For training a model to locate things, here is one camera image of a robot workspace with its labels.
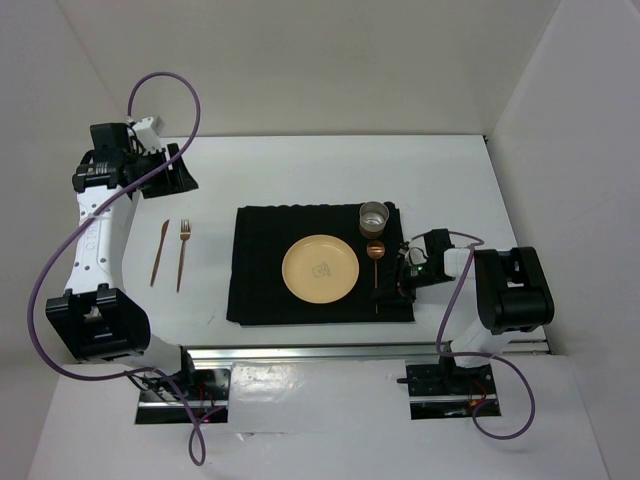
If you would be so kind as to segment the copper knife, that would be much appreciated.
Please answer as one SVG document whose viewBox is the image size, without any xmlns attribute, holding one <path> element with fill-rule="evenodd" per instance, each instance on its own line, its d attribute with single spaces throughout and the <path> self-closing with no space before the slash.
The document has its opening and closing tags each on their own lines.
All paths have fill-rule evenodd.
<svg viewBox="0 0 640 480">
<path fill-rule="evenodd" d="M 163 247 L 164 247 L 166 235 L 167 235 L 167 232 L 168 232 L 169 224 L 170 224 L 170 219 L 167 219 L 161 225 L 159 243 L 158 243 L 158 247 L 157 247 L 157 250 L 156 250 L 154 263 L 153 263 L 153 268 L 152 268 L 152 272 L 151 272 L 150 287 L 154 286 L 156 278 L 157 278 L 157 274 L 158 274 L 159 266 L 160 266 L 160 263 L 161 263 Z"/>
</svg>

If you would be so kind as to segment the copper spoon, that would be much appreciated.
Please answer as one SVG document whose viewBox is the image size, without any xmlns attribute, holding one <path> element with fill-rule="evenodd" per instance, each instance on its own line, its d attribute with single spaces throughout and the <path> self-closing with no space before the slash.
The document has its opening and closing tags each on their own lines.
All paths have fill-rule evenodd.
<svg viewBox="0 0 640 480">
<path fill-rule="evenodd" d="M 385 245 L 380 240 L 371 240 L 366 246 L 366 253 L 374 262 L 374 289 L 379 285 L 379 260 L 385 255 Z"/>
</svg>

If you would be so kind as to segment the metal cup copper base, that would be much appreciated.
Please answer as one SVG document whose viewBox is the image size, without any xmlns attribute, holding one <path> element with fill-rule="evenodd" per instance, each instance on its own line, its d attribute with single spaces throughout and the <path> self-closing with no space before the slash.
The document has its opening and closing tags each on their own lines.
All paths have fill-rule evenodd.
<svg viewBox="0 0 640 480">
<path fill-rule="evenodd" d="M 359 208 L 359 230 L 368 239 L 379 238 L 389 219 L 389 209 L 384 203 L 369 201 Z"/>
</svg>

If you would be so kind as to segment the yellow plate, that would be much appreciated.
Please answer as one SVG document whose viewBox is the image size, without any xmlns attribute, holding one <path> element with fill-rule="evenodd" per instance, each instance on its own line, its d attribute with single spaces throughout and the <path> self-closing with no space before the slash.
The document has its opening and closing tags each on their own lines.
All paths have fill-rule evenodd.
<svg viewBox="0 0 640 480">
<path fill-rule="evenodd" d="M 281 273 L 287 289 L 311 304 L 344 298 L 357 283 L 359 260 L 343 240 L 311 235 L 296 241 L 284 255 Z"/>
</svg>

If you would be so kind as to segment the black cloth placemat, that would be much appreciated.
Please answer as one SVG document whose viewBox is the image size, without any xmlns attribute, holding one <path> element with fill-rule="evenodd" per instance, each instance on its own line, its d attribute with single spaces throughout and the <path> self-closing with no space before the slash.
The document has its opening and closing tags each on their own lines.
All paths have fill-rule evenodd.
<svg viewBox="0 0 640 480">
<path fill-rule="evenodd" d="M 381 237 L 384 257 L 375 264 L 359 230 L 358 204 L 246 206 L 237 210 L 227 319 L 242 326 L 412 323 L 410 305 L 374 305 L 374 281 L 390 284 L 404 239 L 400 210 L 386 204 L 390 217 Z M 344 298 L 318 305 L 297 298 L 286 287 L 282 261 L 298 240 L 325 234 L 345 241 L 357 255 L 360 274 Z"/>
</svg>

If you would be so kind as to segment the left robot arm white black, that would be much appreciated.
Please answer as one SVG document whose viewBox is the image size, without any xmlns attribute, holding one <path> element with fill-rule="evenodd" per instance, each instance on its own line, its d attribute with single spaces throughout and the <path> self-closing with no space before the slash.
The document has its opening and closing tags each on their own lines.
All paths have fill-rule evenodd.
<svg viewBox="0 0 640 480">
<path fill-rule="evenodd" d="M 186 399 L 198 374 L 186 350 L 151 331 L 148 315 L 125 292 L 123 258 L 140 198 L 188 192 L 198 184 L 178 155 L 163 145 L 163 122 L 146 117 L 93 125 L 92 150 L 72 177 L 85 230 L 76 243 L 64 292 L 47 300 L 46 317 L 71 355 L 82 363 L 121 363 L 164 372 L 163 388 Z"/>
</svg>

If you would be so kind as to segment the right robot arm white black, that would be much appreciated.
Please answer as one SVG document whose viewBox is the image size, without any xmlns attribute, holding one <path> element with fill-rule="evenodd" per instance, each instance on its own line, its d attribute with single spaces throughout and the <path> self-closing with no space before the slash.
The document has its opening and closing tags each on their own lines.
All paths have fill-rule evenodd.
<svg viewBox="0 0 640 480">
<path fill-rule="evenodd" d="M 417 235 L 401 244 L 391 277 L 378 282 L 372 294 L 379 305 L 410 306 L 420 288 L 455 284 L 436 334 L 436 379 L 448 392 L 460 391 L 472 370 L 498 358 L 519 333 L 533 332 L 554 317 L 554 301 L 536 250 L 484 249 L 483 244 L 476 236 L 448 229 Z M 475 318 L 446 342 L 446 327 L 468 280 L 474 282 Z"/>
</svg>

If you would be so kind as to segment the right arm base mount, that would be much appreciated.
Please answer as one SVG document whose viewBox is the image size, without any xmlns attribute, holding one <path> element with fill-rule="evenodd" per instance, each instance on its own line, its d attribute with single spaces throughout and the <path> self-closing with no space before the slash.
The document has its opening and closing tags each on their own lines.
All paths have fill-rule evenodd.
<svg viewBox="0 0 640 480">
<path fill-rule="evenodd" d="M 448 358 L 438 364 L 409 364 L 397 383 L 408 389 L 412 420 L 470 418 L 478 406 L 479 417 L 501 415 L 488 364 L 464 369 Z"/>
</svg>

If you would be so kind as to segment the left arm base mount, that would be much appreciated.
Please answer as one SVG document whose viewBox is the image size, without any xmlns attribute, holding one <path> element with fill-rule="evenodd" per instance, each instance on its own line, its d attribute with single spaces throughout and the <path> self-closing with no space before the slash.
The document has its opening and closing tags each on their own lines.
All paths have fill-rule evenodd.
<svg viewBox="0 0 640 480">
<path fill-rule="evenodd" d="M 192 384 L 181 390 L 197 420 L 222 424 L 228 421 L 231 367 L 197 369 Z M 153 376 L 136 376 L 132 382 L 139 389 L 136 425 L 189 424 L 189 416 L 175 392 Z"/>
</svg>

